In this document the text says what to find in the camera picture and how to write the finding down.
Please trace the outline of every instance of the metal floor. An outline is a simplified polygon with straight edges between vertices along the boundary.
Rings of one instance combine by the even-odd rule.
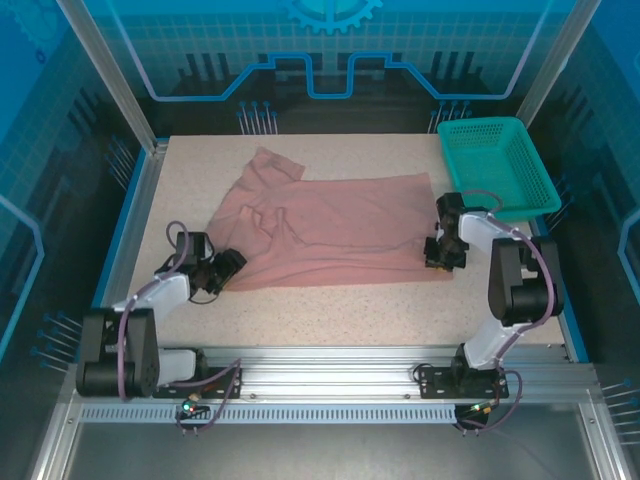
[[[592,478],[573,407],[523,406],[501,431],[535,452],[558,478]],[[170,425],[83,424],[65,478],[552,478],[513,441],[482,437],[463,438],[451,425],[233,424],[183,437]]]

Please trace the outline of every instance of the white work surface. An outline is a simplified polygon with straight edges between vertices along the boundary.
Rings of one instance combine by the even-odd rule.
[[[451,190],[437,135],[171,137],[130,291],[172,253],[165,227],[202,230],[258,146],[306,166],[305,180],[427,172],[435,197]],[[210,305],[185,304],[158,326],[161,345],[310,346],[458,344],[490,315],[489,258],[472,248],[450,281],[269,288],[222,292]],[[557,319],[522,343],[564,343]]]

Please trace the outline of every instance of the metal extrusion frame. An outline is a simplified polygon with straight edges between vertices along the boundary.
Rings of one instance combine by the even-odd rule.
[[[153,154],[155,134],[86,5],[82,0],[57,2],[138,142]]]
[[[110,263],[105,263],[103,276],[107,276],[104,290],[96,292],[94,306],[113,305],[125,298],[129,293],[129,284],[138,258],[138,251],[147,226],[151,202],[158,185],[160,171],[167,152],[169,142],[160,139],[153,154],[145,152],[140,177],[131,188],[135,188],[131,205],[126,212],[122,226],[120,238],[114,238],[112,243],[115,246],[115,255],[110,259]]]
[[[558,35],[558,38],[547,54],[544,63],[538,70],[538,74],[527,92],[516,117],[522,120],[527,128],[538,114],[551,88],[558,76],[564,70],[569,57],[582,38],[594,13],[598,9],[601,0],[576,0],[567,20]]]
[[[245,424],[454,423],[454,404],[448,400],[421,400],[418,385],[412,379],[417,364],[446,365],[454,352],[454,346],[205,350],[212,366],[243,359],[241,397],[230,403],[222,422]],[[517,346],[506,365],[523,376],[523,404],[578,406],[585,446],[592,452],[594,475],[606,480],[635,478],[622,454],[591,364],[569,362],[560,346]],[[117,398],[81,398],[75,392],[74,381],[72,368],[32,480],[64,478],[76,433],[85,423],[174,423],[179,401],[135,399],[123,403]],[[459,399],[456,403],[475,400]],[[209,404],[215,409],[219,402]]]

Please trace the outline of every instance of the teal plastic basket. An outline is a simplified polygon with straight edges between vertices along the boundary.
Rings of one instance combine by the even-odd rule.
[[[452,120],[438,125],[444,158],[456,191],[487,190],[504,202],[496,217],[524,221],[562,205],[524,124],[513,117]],[[497,205],[465,195],[468,207]]]

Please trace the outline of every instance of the pink cloth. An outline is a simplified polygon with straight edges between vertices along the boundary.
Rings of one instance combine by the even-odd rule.
[[[424,266],[437,219],[427,174],[304,181],[303,172],[259,148],[227,193],[207,233],[218,251],[248,260],[228,290],[451,278]]]

